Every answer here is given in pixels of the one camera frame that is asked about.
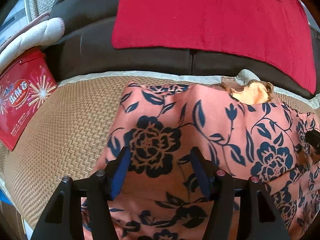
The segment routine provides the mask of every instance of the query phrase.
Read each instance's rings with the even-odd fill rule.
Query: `flower pattern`
[[[312,129],[319,130],[315,114],[300,114],[277,99],[251,106],[200,85],[129,83],[94,171],[129,147],[122,193],[108,203],[120,239],[196,240],[203,235],[213,203],[202,195],[190,163],[190,151],[198,147],[236,178],[258,176],[291,238],[298,240],[320,209],[315,164],[320,156],[305,141]],[[234,212],[239,204],[235,199]],[[82,213],[89,233],[85,203]]]

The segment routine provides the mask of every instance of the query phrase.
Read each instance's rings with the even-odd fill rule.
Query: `red oval logo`
[[[13,84],[13,89],[8,95],[8,102],[10,106],[16,107],[24,102],[28,95],[29,83],[26,79],[20,79]]]

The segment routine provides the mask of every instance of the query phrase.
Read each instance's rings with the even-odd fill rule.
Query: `white quilted cloth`
[[[36,46],[50,46],[64,34],[65,26],[61,18],[52,18],[40,22],[26,32],[20,34],[0,54],[0,73],[14,59],[27,49]]]

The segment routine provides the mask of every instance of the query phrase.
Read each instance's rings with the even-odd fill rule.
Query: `beige woven seat cover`
[[[32,228],[64,175],[74,180],[89,175],[107,143],[119,98],[129,81],[145,85],[177,83],[118,76],[66,84],[39,108],[13,152],[7,155],[6,148],[0,147],[0,176],[4,166],[6,187]],[[301,113],[312,111],[294,98],[278,96]]]

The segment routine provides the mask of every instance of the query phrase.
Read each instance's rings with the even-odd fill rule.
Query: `red cloth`
[[[310,29],[297,0],[120,0],[112,44],[251,57],[316,89]]]

